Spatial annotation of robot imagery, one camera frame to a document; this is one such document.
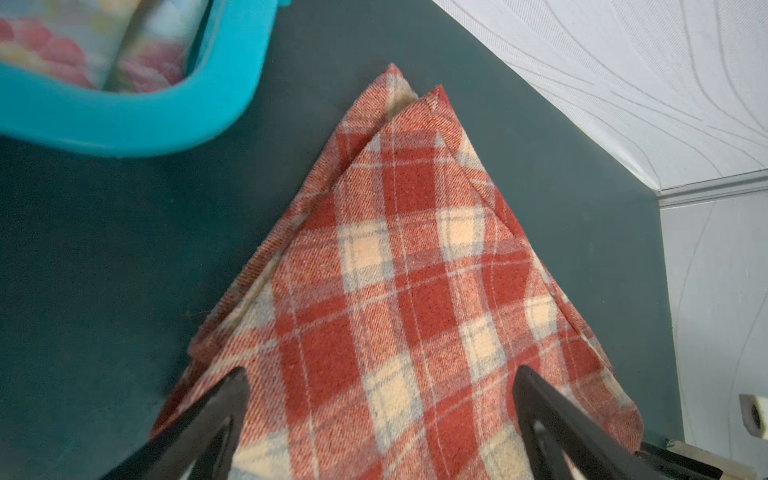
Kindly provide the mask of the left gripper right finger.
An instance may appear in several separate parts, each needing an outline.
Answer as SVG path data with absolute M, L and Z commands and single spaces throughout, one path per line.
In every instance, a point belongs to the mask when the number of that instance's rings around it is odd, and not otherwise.
M 529 366 L 517 369 L 512 395 L 534 478 L 571 479 L 571 466 L 586 479 L 660 477 Z

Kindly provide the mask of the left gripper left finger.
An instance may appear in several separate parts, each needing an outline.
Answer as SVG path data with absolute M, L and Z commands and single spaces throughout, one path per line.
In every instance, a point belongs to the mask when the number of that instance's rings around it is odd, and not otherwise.
M 226 479 L 250 397 L 246 371 L 231 370 L 106 479 Z

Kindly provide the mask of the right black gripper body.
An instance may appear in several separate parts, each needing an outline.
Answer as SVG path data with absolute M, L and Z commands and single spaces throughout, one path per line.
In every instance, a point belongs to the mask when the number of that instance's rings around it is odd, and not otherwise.
M 643 442 L 635 455 L 664 479 L 759 479 L 758 472 L 754 467 L 679 440 L 670 439 L 663 447 Z

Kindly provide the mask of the red plaid skirt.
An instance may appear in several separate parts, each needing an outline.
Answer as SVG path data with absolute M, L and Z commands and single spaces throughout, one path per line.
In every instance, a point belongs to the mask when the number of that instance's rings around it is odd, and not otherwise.
M 267 479 L 527 479 L 534 369 L 616 442 L 643 421 L 542 265 L 442 88 L 389 66 L 191 341 L 160 432 L 229 371 L 233 470 Z

